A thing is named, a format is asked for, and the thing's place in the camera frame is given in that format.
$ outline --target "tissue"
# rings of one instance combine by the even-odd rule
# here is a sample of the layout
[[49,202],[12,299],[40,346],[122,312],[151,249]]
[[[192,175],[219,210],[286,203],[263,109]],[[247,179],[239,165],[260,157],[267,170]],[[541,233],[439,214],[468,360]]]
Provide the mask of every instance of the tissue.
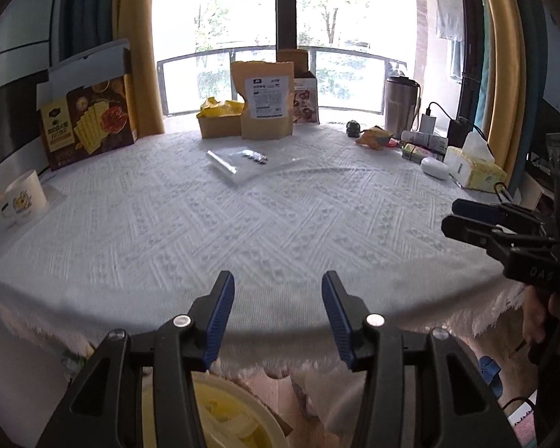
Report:
[[479,133],[467,134],[464,140],[463,153],[469,158],[483,160],[487,163],[494,163],[494,157],[487,147],[487,142],[479,135]]

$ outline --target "person's hand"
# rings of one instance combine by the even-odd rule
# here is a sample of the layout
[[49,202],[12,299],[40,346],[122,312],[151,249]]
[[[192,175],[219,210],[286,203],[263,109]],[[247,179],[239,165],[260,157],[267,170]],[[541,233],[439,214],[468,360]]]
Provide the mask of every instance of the person's hand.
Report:
[[552,293],[546,310],[545,305],[539,301],[535,286],[527,286],[523,303],[523,338],[527,343],[542,343],[545,340],[544,323],[548,311],[560,319],[560,295]]

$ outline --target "white mug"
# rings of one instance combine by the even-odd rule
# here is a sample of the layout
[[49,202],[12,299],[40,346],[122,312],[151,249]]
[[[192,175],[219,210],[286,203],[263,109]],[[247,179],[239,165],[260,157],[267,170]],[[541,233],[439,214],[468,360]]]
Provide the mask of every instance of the white mug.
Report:
[[37,172],[30,170],[0,193],[0,218],[6,222],[24,224],[47,203]]

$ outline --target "window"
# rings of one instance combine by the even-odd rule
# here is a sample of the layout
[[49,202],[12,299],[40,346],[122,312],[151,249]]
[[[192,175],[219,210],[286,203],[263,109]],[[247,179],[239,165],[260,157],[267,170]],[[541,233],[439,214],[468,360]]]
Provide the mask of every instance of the window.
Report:
[[[438,1],[278,0],[277,13],[276,0],[153,0],[167,130],[196,128],[209,96],[240,99],[230,63],[275,61],[277,42],[309,51],[323,122],[382,126],[384,82],[398,73],[421,84],[422,104],[438,101],[455,115],[464,44],[440,37]],[[436,127],[447,125],[438,116]]]

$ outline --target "snack package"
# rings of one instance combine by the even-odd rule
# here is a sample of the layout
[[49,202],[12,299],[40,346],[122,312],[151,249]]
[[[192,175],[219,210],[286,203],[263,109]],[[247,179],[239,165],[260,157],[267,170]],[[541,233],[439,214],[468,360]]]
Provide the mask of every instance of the snack package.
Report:
[[48,69],[36,87],[40,134],[52,170],[137,140],[130,44],[112,41]]
[[279,140],[293,134],[292,62],[232,62],[230,72],[245,107],[240,132],[247,140]]
[[390,142],[392,136],[392,133],[376,126],[365,130],[361,137],[355,140],[355,143],[367,145],[373,150],[383,150],[384,146],[387,146]]
[[430,157],[435,158],[437,161],[444,161],[444,156],[440,153],[427,150],[422,146],[413,145],[412,143],[406,143],[402,148],[402,157],[405,160],[421,164],[424,158]]
[[197,118],[216,118],[219,116],[239,116],[242,113],[244,103],[238,101],[216,101],[212,96],[207,98],[200,107]]

